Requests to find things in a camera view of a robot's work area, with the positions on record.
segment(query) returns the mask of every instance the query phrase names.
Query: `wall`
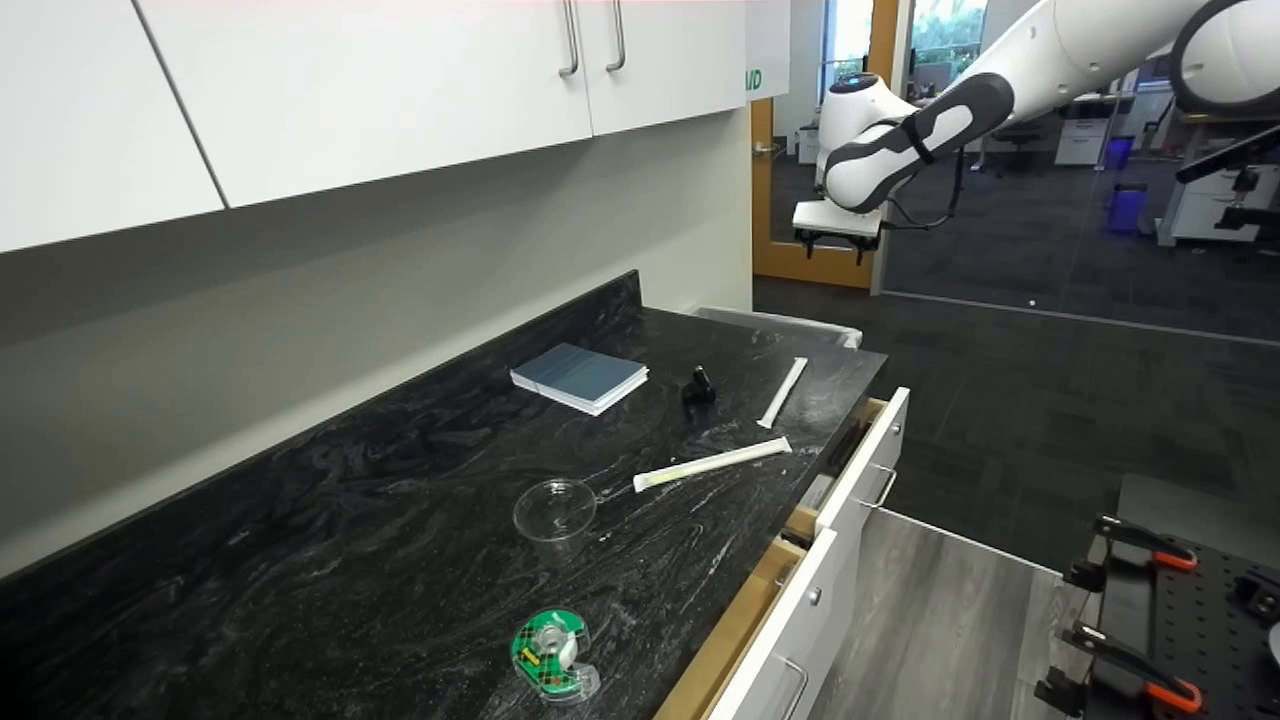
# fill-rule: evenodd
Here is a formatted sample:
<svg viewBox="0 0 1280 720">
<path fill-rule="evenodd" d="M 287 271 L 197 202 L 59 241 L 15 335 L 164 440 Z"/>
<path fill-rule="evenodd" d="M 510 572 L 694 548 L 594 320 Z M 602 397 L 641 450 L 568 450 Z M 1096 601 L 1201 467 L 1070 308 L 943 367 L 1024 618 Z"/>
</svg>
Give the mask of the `wall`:
<svg viewBox="0 0 1280 720">
<path fill-rule="evenodd" d="M 984 47 L 992 47 L 1014 20 L 1022 20 L 1035 0 L 989 0 Z"/>
<path fill-rule="evenodd" d="M 0 254 L 0 575 L 629 269 L 747 308 L 747 110 Z"/>
<path fill-rule="evenodd" d="M 772 107 L 772 135 L 798 141 L 817 121 L 826 60 L 826 0 L 793 0 L 793 85 Z"/>
</svg>

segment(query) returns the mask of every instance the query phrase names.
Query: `upper cabinet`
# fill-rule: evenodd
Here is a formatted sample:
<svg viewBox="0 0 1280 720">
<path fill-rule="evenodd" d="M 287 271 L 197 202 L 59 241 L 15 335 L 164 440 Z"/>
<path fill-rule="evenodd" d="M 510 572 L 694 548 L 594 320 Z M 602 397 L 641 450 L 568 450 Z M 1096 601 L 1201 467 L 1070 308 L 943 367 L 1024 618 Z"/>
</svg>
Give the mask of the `upper cabinet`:
<svg viewBox="0 0 1280 720">
<path fill-rule="evenodd" d="M 728 110 L 747 3 L 8 0 L 0 253 Z"/>
<path fill-rule="evenodd" d="M 745 104 L 745 0 L 577 0 L 597 135 Z"/>
<path fill-rule="evenodd" d="M 571 0 L 139 0 L 233 202 L 594 135 Z"/>
<path fill-rule="evenodd" d="M 130 0 L 5 0 L 0 90 L 0 253 L 224 208 Z"/>
</svg>

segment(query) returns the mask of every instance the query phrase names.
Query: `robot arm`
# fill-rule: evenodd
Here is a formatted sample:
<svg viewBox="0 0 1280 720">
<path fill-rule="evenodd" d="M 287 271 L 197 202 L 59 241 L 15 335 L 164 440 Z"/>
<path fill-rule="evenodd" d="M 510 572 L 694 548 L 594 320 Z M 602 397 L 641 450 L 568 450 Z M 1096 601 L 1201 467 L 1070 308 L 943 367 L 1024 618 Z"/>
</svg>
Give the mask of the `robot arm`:
<svg viewBox="0 0 1280 720">
<path fill-rule="evenodd" d="M 1261 60 L 1250 64 L 1258 78 L 1233 100 L 1276 100 L 1280 43 L 1267 38 L 1276 24 L 1280 0 L 1042 0 L 927 107 L 904 104 L 886 85 L 837 85 L 822 116 L 826 199 L 798 202 L 793 222 L 798 230 L 876 234 L 886 199 L 922 165 L 1109 85 L 1180 29 L 1188 29 L 1180 47 L 1194 56 L 1186 64 L 1201 64 L 1194 77 L 1211 87 L 1220 87 L 1217 77 L 1241 77 L 1241 35 L 1261 38 Z"/>
</svg>

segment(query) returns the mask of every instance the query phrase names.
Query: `blue book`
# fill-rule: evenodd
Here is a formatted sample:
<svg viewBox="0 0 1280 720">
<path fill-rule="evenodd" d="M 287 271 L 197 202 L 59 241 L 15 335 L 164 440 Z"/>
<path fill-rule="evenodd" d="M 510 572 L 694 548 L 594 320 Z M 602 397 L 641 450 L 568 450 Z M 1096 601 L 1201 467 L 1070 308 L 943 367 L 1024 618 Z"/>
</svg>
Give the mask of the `blue book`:
<svg viewBox="0 0 1280 720">
<path fill-rule="evenodd" d="M 514 367 L 514 385 L 577 412 L 602 417 L 649 380 L 646 363 L 555 344 Z"/>
</svg>

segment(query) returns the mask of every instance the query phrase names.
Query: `drawer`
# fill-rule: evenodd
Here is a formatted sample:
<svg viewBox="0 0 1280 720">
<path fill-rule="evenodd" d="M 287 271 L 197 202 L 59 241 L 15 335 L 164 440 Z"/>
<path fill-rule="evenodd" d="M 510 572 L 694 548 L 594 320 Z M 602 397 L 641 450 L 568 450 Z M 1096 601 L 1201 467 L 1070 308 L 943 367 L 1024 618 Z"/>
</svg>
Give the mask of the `drawer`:
<svg viewBox="0 0 1280 720">
<path fill-rule="evenodd" d="M 770 608 L 711 720 L 807 716 L 851 629 L 861 533 L 826 529 Z"/>
<path fill-rule="evenodd" d="M 898 479 L 898 459 L 909 440 L 912 388 L 898 388 L 891 400 L 870 404 L 870 436 L 848 454 L 831 491 L 817 512 L 817 529 L 861 533 L 861 505 L 886 505 Z"/>
<path fill-rule="evenodd" d="M 790 586 L 790 575 L 805 564 L 805 548 L 790 540 L 772 540 L 770 551 L 758 560 L 745 586 L 726 608 L 721 624 L 703 638 L 703 649 L 694 654 L 677 687 L 669 692 L 658 720 L 689 720 L 708 716 L 715 692 L 736 671 L 745 649 L 763 629 L 763 617 L 775 608 L 775 595 Z"/>
</svg>

